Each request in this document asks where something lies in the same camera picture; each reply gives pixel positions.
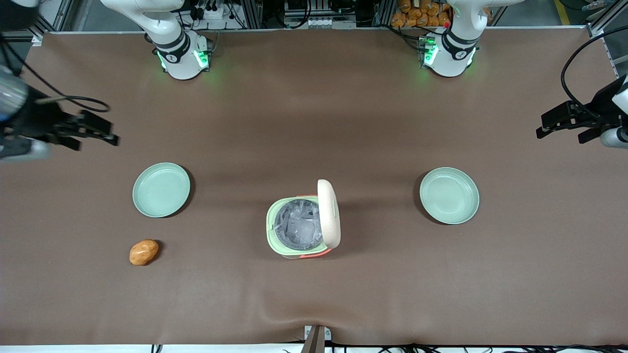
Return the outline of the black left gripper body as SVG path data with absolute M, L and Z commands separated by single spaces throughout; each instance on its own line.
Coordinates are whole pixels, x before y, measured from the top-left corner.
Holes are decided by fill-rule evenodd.
M 599 120 L 612 127 L 627 127 L 628 78 L 621 76 L 601 88 L 587 104 L 587 108 L 599 116 Z

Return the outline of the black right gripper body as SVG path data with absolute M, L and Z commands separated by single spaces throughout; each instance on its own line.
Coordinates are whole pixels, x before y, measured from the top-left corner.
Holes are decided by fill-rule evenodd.
M 72 137 L 58 136 L 55 126 L 72 119 L 58 103 L 37 104 L 26 102 L 10 116 L 10 137 L 34 138 L 47 143 L 78 143 Z

